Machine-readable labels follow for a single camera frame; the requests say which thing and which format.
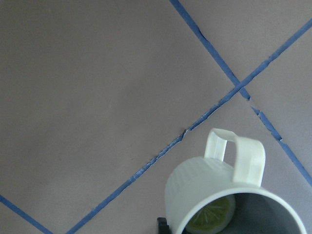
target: black object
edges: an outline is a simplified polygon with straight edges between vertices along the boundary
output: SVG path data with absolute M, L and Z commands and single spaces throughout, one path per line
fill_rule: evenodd
M 169 226 L 167 225 L 166 218 L 159 217 L 157 218 L 158 222 L 158 234 L 172 234 Z M 184 229 L 182 234 L 188 234 L 186 230 Z

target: floor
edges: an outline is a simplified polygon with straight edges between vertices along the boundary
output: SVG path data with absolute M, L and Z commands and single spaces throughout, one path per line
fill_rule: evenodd
M 212 128 L 263 143 L 262 186 L 312 233 L 309 0 L 3 0 L 0 15 L 1 233 L 156 234 L 168 176 Z

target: mug handle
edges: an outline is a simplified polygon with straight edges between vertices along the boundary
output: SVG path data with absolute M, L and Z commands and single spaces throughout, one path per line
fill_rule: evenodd
M 213 128 L 208 135 L 204 157 L 223 161 L 227 141 L 234 142 L 236 145 L 233 182 L 261 186 L 265 151 L 260 141 L 237 136 L 231 131 Z

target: mug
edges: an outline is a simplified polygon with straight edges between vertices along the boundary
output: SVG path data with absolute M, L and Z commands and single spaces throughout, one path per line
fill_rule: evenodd
M 236 146 L 234 168 L 223 161 L 227 141 Z M 306 234 L 295 210 L 261 187 L 264 166 L 265 151 L 260 141 L 212 129 L 204 157 L 182 162 L 166 183 L 166 217 L 172 233 L 181 234 L 205 205 L 234 195 L 234 215 L 220 234 Z

